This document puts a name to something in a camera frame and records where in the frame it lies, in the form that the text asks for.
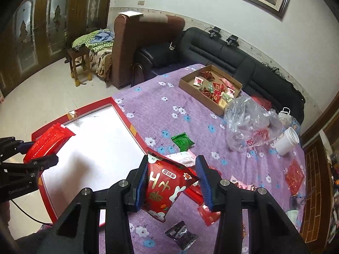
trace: black candy wrapper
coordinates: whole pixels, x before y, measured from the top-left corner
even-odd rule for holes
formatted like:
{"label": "black candy wrapper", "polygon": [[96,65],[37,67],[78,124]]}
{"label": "black candy wrapper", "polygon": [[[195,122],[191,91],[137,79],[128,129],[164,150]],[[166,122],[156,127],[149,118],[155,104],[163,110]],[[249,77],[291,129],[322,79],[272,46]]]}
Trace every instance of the black candy wrapper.
{"label": "black candy wrapper", "polygon": [[176,241],[183,251],[190,248],[191,245],[198,239],[198,235],[188,231],[183,220],[165,231],[165,234]]}

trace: purple tablecloth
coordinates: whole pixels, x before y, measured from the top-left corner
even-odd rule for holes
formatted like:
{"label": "purple tablecloth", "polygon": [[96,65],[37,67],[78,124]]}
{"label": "purple tablecloth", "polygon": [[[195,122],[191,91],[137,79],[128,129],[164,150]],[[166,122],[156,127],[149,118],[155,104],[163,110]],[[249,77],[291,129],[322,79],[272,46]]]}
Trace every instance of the purple tablecloth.
{"label": "purple tablecloth", "polygon": [[[222,173],[222,178],[234,176],[245,184],[265,187],[283,210],[288,211],[290,192],[284,171],[293,159],[304,169],[304,152],[297,146],[280,157],[272,144],[256,147],[246,153],[231,151],[226,143],[225,121],[178,87],[181,77],[202,67],[200,64],[192,65],[158,76],[113,97],[140,136],[154,150],[164,155],[179,152],[171,137],[186,132],[195,142],[190,150],[195,155],[204,155],[209,166]],[[305,192],[304,181],[299,193],[304,196]],[[197,207],[193,200],[181,194],[166,215],[165,223],[155,220],[143,210],[131,213],[129,222],[135,254],[184,253],[174,240],[164,234],[181,220],[185,221],[189,231],[199,235],[187,253],[213,253],[219,222],[207,227]],[[298,214],[298,230],[302,214],[303,209]],[[243,240],[242,252],[246,254],[249,245],[246,210],[243,211],[243,222],[247,236]],[[105,253],[104,236],[104,232],[101,232],[100,253]]]}

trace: black leather sofa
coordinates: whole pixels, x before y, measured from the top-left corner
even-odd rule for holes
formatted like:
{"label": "black leather sofa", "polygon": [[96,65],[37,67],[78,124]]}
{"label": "black leather sofa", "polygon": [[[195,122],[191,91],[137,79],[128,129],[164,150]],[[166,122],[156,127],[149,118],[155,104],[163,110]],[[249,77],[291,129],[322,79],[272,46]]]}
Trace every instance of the black leather sofa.
{"label": "black leather sofa", "polygon": [[132,86],[157,75],[200,63],[214,65],[242,83],[242,90],[250,96],[263,97],[280,112],[291,110],[301,124],[304,120],[305,99],[293,85],[274,73],[239,48],[228,46],[221,39],[198,28],[189,28],[177,40],[175,50],[170,43],[161,43],[138,49],[133,60]]}

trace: beige floor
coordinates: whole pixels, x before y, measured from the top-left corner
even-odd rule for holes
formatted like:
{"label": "beige floor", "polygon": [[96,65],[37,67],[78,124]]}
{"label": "beige floor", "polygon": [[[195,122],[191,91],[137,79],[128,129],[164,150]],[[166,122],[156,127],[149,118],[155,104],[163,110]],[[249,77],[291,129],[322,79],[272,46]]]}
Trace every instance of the beige floor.
{"label": "beige floor", "polygon": [[[15,88],[0,104],[0,137],[15,136],[30,141],[31,133],[46,123],[74,109],[83,107],[117,92],[114,86],[107,87],[97,76],[86,81],[86,75],[79,80],[87,83],[75,87],[71,79],[69,64],[59,60],[37,72]],[[21,155],[12,161],[22,162]],[[16,203],[37,220],[50,222],[39,191],[15,199]],[[10,231],[17,239],[36,232],[41,224],[24,215],[11,203]]]}

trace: brown cardboard box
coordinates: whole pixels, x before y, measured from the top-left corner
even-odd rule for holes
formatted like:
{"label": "brown cardboard box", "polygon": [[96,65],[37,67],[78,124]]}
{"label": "brown cardboard box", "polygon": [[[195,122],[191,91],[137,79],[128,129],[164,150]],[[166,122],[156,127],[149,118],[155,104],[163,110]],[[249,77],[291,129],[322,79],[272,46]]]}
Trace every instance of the brown cardboard box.
{"label": "brown cardboard box", "polygon": [[[210,71],[213,73],[213,76],[215,80],[207,81],[203,77],[200,76],[201,71]],[[194,97],[196,100],[198,100],[200,103],[204,104],[206,107],[208,107],[212,112],[217,114],[218,116],[224,115],[224,109],[221,108],[217,103],[215,103],[212,99],[209,99],[207,96],[204,96],[199,90],[198,87],[194,86],[194,78],[195,77],[201,77],[204,79],[203,85],[207,86],[208,82],[215,82],[218,84],[222,84],[220,77],[226,78],[229,82],[233,84],[233,86],[236,88],[236,91],[234,93],[234,98],[236,98],[242,88],[242,84],[235,80],[233,77],[222,71],[221,69],[218,69],[215,66],[206,66],[202,69],[199,69],[197,71],[194,71],[180,79],[179,82],[179,88],[184,90],[186,93]]]}

